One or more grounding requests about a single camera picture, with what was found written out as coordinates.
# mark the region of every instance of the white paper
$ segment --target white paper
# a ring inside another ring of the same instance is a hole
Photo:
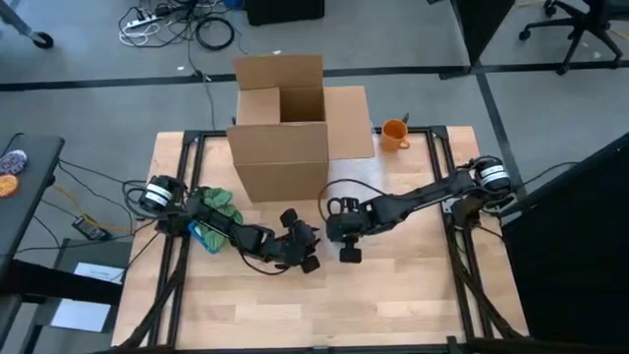
[[[113,266],[79,263],[74,274],[120,284],[122,276],[118,275],[122,271],[124,270]],[[110,305],[63,299],[51,325],[100,332],[110,309]]]

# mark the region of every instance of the sticker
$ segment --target sticker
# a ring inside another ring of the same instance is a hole
[[[161,198],[160,196],[154,194],[153,192],[146,192],[145,195],[146,198],[157,202],[158,204],[162,205],[163,207],[166,207],[166,205],[168,204],[168,201],[166,201],[165,199]]]
[[[481,171],[481,178],[485,178],[487,177],[487,175],[490,175],[491,173],[500,172],[500,171],[504,171],[504,166],[498,165],[498,166],[486,168],[483,171]]]
[[[167,200],[170,200],[171,198],[173,198],[172,193],[166,191],[165,189],[163,189],[163,188],[161,188],[159,186],[155,186],[154,184],[149,183],[148,186],[146,186],[146,189],[161,195],[162,197],[164,197]]]
[[[486,178],[481,180],[481,185],[484,186],[487,183],[491,181],[495,181],[500,178],[509,178],[509,174],[506,172],[497,172],[497,173],[490,174]]]

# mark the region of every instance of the open cardboard box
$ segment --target open cardboard box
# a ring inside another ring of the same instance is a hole
[[[234,68],[238,117],[227,138],[252,202],[314,200],[329,160],[373,157],[365,88],[324,88],[320,55],[241,57]]]

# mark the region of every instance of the orange sticker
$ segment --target orange sticker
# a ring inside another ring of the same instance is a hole
[[[0,176],[0,198],[11,196],[18,189],[18,177],[14,175]]]

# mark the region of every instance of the black chair base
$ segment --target black chair base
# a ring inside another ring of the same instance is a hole
[[[563,75],[570,70],[570,60],[574,55],[579,42],[581,41],[581,37],[585,31],[590,32],[595,35],[598,39],[600,39],[613,53],[616,55],[615,59],[610,65],[611,69],[615,69],[618,67],[620,63],[620,59],[622,58],[622,51],[618,48],[618,45],[609,37],[607,34],[607,30],[609,30],[609,22],[600,23],[597,22],[591,13],[583,13],[574,7],[563,3],[561,1],[546,1],[544,4],[544,11],[547,16],[551,17],[556,12],[555,6],[564,10],[570,18],[560,19],[560,20],[549,20],[542,21],[538,23],[528,24],[524,27],[524,29],[520,32],[520,40],[527,40],[531,36],[530,29],[535,28],[543,28],[543,27],[560,27],[560,26],[569,26],[572,27],[572,32],[568,35],[568,39],[572,40],[572,44],[570,45],[570,49],[568,49],[568,53],[566,54],[561,67],[557,69],[556,73],[558,75]]]

